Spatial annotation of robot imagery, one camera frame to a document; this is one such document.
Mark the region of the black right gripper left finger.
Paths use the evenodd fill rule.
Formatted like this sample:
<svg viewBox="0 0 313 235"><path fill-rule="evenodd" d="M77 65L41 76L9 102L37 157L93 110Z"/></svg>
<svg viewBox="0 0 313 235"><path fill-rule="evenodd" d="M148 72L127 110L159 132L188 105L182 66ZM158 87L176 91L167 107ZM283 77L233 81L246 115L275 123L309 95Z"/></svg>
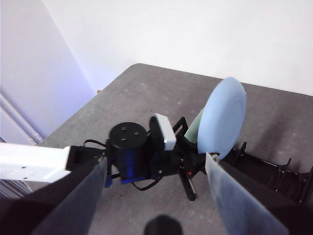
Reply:
<svg viewBox="0 0 313 235"><path fill-rule="evenodd" d="M107 160L96 162L91 172L35 227L33 235L88 234L107 175Z"/></svg>

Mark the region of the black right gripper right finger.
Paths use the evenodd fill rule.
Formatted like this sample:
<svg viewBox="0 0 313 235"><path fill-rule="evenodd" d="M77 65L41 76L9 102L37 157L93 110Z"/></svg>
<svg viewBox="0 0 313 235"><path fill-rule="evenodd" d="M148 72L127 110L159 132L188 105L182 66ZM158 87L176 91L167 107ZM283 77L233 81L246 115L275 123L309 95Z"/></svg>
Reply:
<svg viewBox="0 0 313 235"><path fill-rule="evenodd" d="M212 197L229 235L287 235L285 225L272 215L220 164L206 153L206 173Z"/></svg>

